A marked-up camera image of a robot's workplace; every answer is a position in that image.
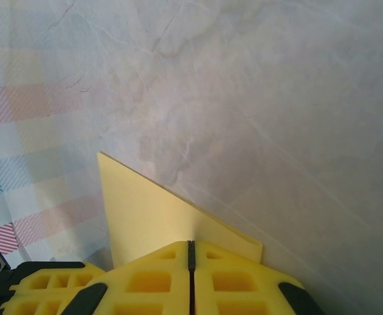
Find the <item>checkered cloth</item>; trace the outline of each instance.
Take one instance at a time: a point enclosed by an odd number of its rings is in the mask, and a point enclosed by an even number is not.
[[[57,25],[81,23],[67,3],[10,2],[0,0],[0,250],[16,264],[84,259],[108,245],[89,106],[104,99],[79,57],[93,47]]]

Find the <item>gray marble surface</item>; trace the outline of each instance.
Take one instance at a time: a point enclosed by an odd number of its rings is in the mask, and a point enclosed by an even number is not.
[[[327,314],[383,314],[383,0],[49,6],[77,51],[42,71],[95,84],[99,150],[262,241]]]

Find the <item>yellow foam block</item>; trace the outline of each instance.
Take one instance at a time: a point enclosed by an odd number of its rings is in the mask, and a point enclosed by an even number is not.
[[[173,242],[205,241],[261,262],[262,244],[102,153],[98,154],[114,268]]]

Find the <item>yellow card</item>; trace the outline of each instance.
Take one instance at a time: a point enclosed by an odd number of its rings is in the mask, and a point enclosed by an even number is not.
[[[177,241],[205,241],[258,263],[263,245],[98,153],[114,268]]]

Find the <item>plaid fabric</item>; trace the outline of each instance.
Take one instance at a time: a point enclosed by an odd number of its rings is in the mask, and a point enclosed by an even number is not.
[[[66,3],[11,2],[0,0],[0,248],[83,259],[108,243],[88,105],[103,89],[79,57],[93,47],[57,25],[80,23]]]

